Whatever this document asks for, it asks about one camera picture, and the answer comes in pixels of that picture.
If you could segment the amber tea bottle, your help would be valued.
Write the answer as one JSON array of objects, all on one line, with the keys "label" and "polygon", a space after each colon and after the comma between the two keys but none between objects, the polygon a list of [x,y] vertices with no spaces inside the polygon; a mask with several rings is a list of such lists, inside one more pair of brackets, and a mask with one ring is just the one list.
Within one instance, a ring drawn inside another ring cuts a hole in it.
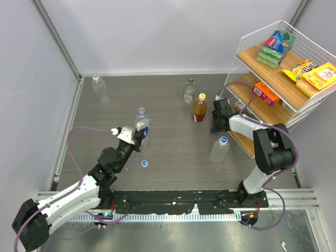
[{"label": "amber tea bottle", "polygon": [[193,102],[192,119],[194,122],[202,122],[207,112],[207,100],[200,101],[197,97]]}]

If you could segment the blue label water bottle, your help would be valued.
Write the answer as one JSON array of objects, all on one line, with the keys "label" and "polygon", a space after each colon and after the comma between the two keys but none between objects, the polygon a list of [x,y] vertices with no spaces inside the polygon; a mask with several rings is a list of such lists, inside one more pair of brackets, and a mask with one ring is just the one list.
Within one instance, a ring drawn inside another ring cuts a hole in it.
[{"label": "blue label water bottle", "polygon": [[152,119],[148,117],[148,114],[144,107],[138,108],[138,114],[135,118],[134,126],[138,131],[144,129],[142,136],[142,145],[146,145],[149,142],[149,129],[151,120]]}]

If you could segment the yellow bottle cap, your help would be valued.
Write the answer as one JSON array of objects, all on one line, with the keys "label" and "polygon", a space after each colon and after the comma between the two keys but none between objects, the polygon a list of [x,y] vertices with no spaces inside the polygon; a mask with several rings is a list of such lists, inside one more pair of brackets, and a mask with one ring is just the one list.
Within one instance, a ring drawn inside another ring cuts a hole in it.
[{"label": "yellow bottle cap", "polygon": [[200,101],[204,101],[206,99],[206,95],[204,93],[200,93],[198,98],[200,99]]}]

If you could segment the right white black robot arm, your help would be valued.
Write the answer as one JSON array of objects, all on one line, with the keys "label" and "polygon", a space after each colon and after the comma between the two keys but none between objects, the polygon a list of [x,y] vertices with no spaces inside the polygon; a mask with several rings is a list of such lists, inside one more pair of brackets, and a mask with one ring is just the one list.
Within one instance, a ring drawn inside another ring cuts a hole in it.
[{"label": "right white black robot arm", "polygon": [[250,207],[273,177],[295,164],[296,147],[282,123],[266,124],[242,112],[234,112],[226,98],[215,100],[213,106],[214,131],[236,132],[253,141],[256,167],[237,189],[239,205]]}]

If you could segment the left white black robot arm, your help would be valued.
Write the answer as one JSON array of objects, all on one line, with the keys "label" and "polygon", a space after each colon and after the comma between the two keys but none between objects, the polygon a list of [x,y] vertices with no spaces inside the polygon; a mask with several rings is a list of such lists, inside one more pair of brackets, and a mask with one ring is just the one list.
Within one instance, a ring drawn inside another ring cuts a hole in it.
[{"label": "left white black robot arm", "polygon": [[16,233],[14,251],[21,243],[26,251],[33,251],[44,244],[62,224],[77,214],[99,207],[108,208],[113,199],[110,186],[117,180],[132,152],[140,152],[145,130],[117,127],[108,131],[115,135],[118,147],[101,151],[97,164],[80,174],[80,180],[63,191],[40,202],[24,201],[12,223]]}]

